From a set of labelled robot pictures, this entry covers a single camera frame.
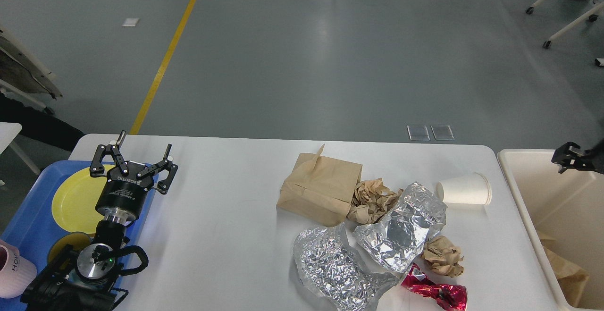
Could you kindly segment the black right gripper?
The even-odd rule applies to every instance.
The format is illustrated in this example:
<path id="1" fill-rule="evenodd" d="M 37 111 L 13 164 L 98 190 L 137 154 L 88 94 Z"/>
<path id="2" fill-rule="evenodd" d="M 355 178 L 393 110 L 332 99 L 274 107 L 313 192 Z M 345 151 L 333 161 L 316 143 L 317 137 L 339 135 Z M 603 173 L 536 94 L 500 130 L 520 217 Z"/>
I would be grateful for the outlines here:
<path id="1" fill-rule="evenodd" d="M 551 162 L 559 165 L 560 168 L 557 171 L 559 174 L 563 174 L 569 169 L 604 174 L 604 139 L 587 151 L 581 150 L 576 143 L 565 143 L 554 150 Z"/>

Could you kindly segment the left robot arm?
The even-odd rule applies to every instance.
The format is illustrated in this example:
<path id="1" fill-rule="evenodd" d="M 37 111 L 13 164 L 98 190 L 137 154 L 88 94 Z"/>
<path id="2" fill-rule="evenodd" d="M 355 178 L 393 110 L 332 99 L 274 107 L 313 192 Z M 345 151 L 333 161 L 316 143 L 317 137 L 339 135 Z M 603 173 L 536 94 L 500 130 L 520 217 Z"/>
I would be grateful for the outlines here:
<path id="1" fill-rule="evenodd" d="M 98 145 L 89 165 L 92 178 L 105 180 L 95 206 L 102 219 L 91 244 L 62 247 L 22 294 L 28 311 L 113 311 L 129 294 L 115 286 L 118 279 L 149 265 L 144 249 L 129 243 L 127 228 L 140 218 L 149 192 L 168 192 L 178 166 L 171 144 L 152 165 L 126 160 L 120 151 L 125 137 L 121 132 L 114 143 Z"/>

